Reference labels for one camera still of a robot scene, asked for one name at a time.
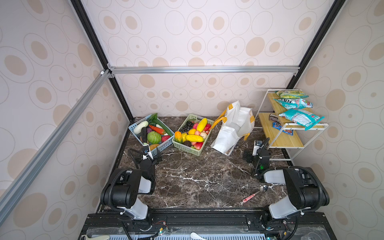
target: dark marble surface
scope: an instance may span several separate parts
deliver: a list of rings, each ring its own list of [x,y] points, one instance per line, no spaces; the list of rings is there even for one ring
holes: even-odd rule
[[[185,117],[160,117],[172,131],[177,131]],[[230,156],[210,147],[221,124],[211,133],[199,157],[169,146],[162,152],[163,161],[156,165],[156,189],[152,195],[139,195],[151,208],[165,207],[263,207],[286,196],[282,185],[270,186],[250,201],[242,200],[255,193],[262,185],[251,178],[252,164],[246,163],[243,152],[253,149],[254,140],[264,140],[262,129],[254,129],[247,141],[241,139]],[[119,167],[134,167],[127,149],[141,150],[140,143],[131,135]],[[284,158],[280,149],[272,150],[271,158]],[[272,166],[287,166],[285,161],[271,161]]]

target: plastic basket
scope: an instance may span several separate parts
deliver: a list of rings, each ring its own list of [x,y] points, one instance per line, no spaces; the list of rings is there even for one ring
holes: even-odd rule
[[[131,133],[133,134],[133,136],[135,136],[135,138],[139,141],[139,143],[141,145],[143,145],[143,143],[140,141],[140,139],[136,136],[136,134],[133,133],[133,129],[139,124],[141,123],[142,121],[146,121],[152,114],[146,116],[145,118],[143,119],[140,119],[139,121],[135,122],[134,124],[130,125],[128,128],[129,130],[131,131]],[[170,138],[168,138],[165,142],[162,142],[157,148],[160,150],[160,152],[162,152],[164,149],[166,149],[168,146],[170,146],[172,144],[172,139],[175,137],[175,133],[168,127],[168,129],[171,131],[171,133],[173,134],[173,136],[171,136]],[[157,151],[156,151],[156,148],[153,149],[151,151],[152,153],[152,156],[156,156],[157,155]]]
[[[198,122],[200,122],[202,119],[203,119],[203,117],[200,117],[200,116],[197,116],[197,115],[194,115],[194,114],[189,114],[188,117],[187,117],[187,118],[185,119],[185,121],[183,122],[183,124],[179,127],[179,130],[185,125],[185,123],[186,123],[187,121],[193,120],[193,121],[198,121]],[[208,123],[211,124],[211,125],[214,123],[214,121],[211,120],[211,119],[208,119],[208,118],[207,118],[207,120],[208,120]],[[205,139],[205,141],[204,141],[204,143],[203,143],[203,146],[201,147],[200,150],[193,149],[193,148],[188,147],[188,146],[186,146],[186,145],[184,145],[184,144],[178,143],[178,142],[174,141],[174,139],[172,139],[173,146],[174,146],[175,148],[178,148],[178,149],[180,149],[180,150],[183,150],[184,152],[189,152],[189,153],[192,153],[193,155],[200,156],[201,152],[202,152],[203,149],[204,149],[205,144],[206,144],[207,141],[208,141],[208,138],[209,138],[209,135],[211,134],[211,132],[212,132],[212,129],[211,129],[211,131],[209,131],[208,136],[207,136],[207,138]]]

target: cabbage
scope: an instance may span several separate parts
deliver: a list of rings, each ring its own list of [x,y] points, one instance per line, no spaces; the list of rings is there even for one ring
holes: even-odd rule
[[[161,135],[155,131],[152,131],[148,133],[147,140],[152,144],[159,143],[161,142]]]

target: blue basket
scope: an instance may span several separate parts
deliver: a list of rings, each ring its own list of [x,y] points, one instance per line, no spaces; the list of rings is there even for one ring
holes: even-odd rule
[[[146,121],[152,114],[146,116],[145,118],[143,119],[140,119],[139,121],[135,122],[134,124],[130,125],[128,128],[129,130],[131,131],[131,133],[133,134],[133,136],[135,136],[135,138],[139,141],[139,143],[141,145],[143,145],[143,143],[140,141],[140,139],[136,136],[136,134],[133,133],[133,129],[139,124],[141,123],[142,121]],[[160,152],[162,152],[164,149],[166,149],[168,146],[170,146],[172,144],[172,139],[175,137],[175,133],[170,129],[168,128],[171,133],[173,134],[170,138],[168,138],[165,142],[162,142],[157,148],[159,149]],[[156,151],[156,148],[153,149],[151,151],[152,153],[152,156],[156,156],[157,155],[157,151]]]

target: shopping bag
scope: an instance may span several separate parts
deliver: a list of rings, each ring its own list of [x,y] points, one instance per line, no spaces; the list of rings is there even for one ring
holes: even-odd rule
[[[211,129],[220,121],[223,124],[211,147],[229,156],[240,138],[248,138],[255,126],[255,117],[251,108],[241,107],[240,102],[236,101],[216,119]]]

